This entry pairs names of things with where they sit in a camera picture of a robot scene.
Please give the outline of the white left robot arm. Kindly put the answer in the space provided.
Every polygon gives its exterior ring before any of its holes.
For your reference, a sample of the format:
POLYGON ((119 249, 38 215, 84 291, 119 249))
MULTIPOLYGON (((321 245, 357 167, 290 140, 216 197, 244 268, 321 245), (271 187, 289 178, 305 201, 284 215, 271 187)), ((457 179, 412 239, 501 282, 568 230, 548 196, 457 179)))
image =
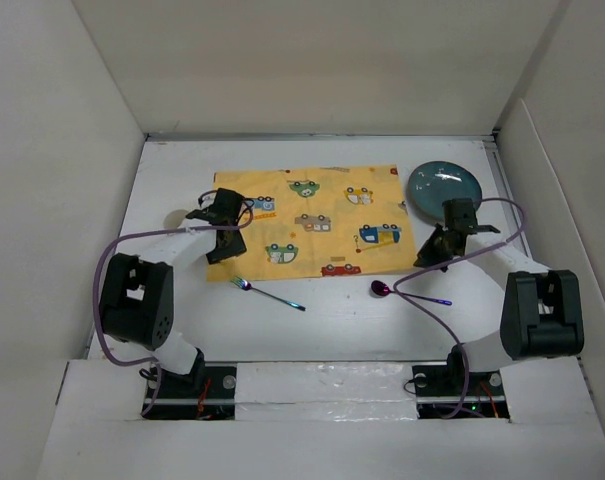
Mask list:
POLYGON ((170 373, 183 396, 204 387, 201 351, 174 329, 175 274, 200 259, 215 264, 247 251, 242 230, 254 202, 220 188, 198 200, 180 225, 122 235, 101 254, 93 280, 92 309, 103 353, 115 365, 154 364, 170 373))

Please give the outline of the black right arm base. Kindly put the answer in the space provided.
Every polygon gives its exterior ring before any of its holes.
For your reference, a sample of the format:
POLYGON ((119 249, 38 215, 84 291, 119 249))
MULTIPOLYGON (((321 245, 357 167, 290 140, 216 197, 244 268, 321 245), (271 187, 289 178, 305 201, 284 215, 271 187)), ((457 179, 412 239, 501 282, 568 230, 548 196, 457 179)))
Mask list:
POLYGON ((462 358, 456 348, 445 362, 418 363, 403 382, 403 390, 416 400, 418 418, 505 419, 510 418, 499 370, 471 372, 466 383, 462 358))

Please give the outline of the teal round plate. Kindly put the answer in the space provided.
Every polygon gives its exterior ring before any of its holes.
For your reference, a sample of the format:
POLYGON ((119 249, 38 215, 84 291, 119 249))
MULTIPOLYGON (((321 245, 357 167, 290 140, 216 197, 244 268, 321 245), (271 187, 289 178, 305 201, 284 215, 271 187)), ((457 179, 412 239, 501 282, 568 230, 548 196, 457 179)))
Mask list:
POLYGON ((425 217, 444 219, 443 203, 457 198, 470 198, 478 208, 482 188, 467 169, 446 161, 432 161, 412 171, 407 183, 408 199, 425 217))

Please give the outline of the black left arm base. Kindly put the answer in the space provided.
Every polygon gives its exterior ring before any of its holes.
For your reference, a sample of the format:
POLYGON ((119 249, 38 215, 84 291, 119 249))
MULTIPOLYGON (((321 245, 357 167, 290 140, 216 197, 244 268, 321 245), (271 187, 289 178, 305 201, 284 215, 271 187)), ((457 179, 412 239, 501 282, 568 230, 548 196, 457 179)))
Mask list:
POLYGON ((235 419, 238 369, 235 363, 208 362, 200 352, 191 371, 178 375, 141 369, 146 392, 141 416, 146 420, 227 421, 235 419))

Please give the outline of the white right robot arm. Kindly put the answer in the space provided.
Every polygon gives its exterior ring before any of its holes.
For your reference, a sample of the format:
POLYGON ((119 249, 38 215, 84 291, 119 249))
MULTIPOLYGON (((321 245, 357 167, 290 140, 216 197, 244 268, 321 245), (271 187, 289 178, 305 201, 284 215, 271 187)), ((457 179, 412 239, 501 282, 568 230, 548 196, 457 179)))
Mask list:
POLYGON ((476 217, 477 201, 446 200, 444 223, 421 247, 414 266, 421 273, 469 261, 504 293, 499 328, 480 339, 454 346, 444 381, 455 393, 476 387, 480 373, 541 358, 571 357, 583 350, 585 338, 579 280, 570 270, 552 270, 501 239, 492 225, 476 217))

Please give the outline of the iridescent fork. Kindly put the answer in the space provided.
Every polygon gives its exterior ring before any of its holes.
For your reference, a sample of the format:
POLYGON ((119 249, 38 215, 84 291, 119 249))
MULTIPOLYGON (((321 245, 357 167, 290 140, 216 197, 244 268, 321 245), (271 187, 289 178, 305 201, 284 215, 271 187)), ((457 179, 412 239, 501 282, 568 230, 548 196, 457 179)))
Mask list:
POLYGON ((238 276, 234 276, 230 280, 230 282, 233 285, 235 285, 236 287, 238 287, 239 289, 243 290, 243 291, 253 291, 253 292, 256 292, 256 293, 258 293, 258 294, 260 294, 262 296, 265 296, 265 297, 267 297, 267 298, 269 298, 271 300, 275 300, 275 301, 277 301, 279 303, 285 304, 285 305, 287 305, 287 306, 289 306, 291 308, 294 308, 296 310, 299 310, 299 311, 302 311, 302 312, 306 311, 306 307, 305 306, 303 306, 303 305, 301 305, 299 303, 296 303, 296 302, 293 302, 293 301, 281 298, 281 297, 279 297, 277 295, 271 294, 271 293, 266 292, 266 291, 264 291, 262 289, 259 289, 259 288, 255 287, 253 284, 251 284, 248 280, 244 279, 244 278, 241 278, 241 277, 238 277, 238 276))

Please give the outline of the purple iridescent spoon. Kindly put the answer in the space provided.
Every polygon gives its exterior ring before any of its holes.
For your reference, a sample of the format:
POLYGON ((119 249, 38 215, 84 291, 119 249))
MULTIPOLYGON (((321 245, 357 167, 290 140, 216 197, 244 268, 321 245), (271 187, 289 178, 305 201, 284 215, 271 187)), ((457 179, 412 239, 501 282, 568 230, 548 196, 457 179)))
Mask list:
MULTIPOLYGON (((391 294, 395 294, 395 291, 393 291, 386 283, 384 283, 380 280, 373 280, 370 284, 370 290, 374 296, 377 296, 380 298, 389 296, 391 294)), ((411 299, 415 299, 415 300, 431 302, 434 304, 452 306, 452 302, 449 300, 445 300, 445 299, 433 298, 433 297, 410 294, 410 293, 405 293, 404 296, 411 298, 411 299)))

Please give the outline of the yellow cartoon print cloth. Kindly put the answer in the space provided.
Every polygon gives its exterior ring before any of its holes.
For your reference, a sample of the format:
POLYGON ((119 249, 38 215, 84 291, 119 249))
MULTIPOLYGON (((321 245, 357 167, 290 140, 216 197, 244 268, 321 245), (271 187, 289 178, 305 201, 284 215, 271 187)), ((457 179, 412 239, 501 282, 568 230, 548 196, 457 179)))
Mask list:
POLYGON ((209 266, 210 282, 386 274, 416 259, 394 165, 222 171, 214 185, 251 199, 254 215, 246 253, 209 266))

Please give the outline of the pink cup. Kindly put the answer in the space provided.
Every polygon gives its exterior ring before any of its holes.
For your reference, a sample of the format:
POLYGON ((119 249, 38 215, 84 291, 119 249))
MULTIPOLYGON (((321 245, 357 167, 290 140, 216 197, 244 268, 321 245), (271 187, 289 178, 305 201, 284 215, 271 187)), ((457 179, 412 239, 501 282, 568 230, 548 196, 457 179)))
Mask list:
POLYGON ((186 219, 188 212, 183 209, 174 210, 166 215, 163 221, 165 230, 175 233, 183 227, 183 222, 186 219))

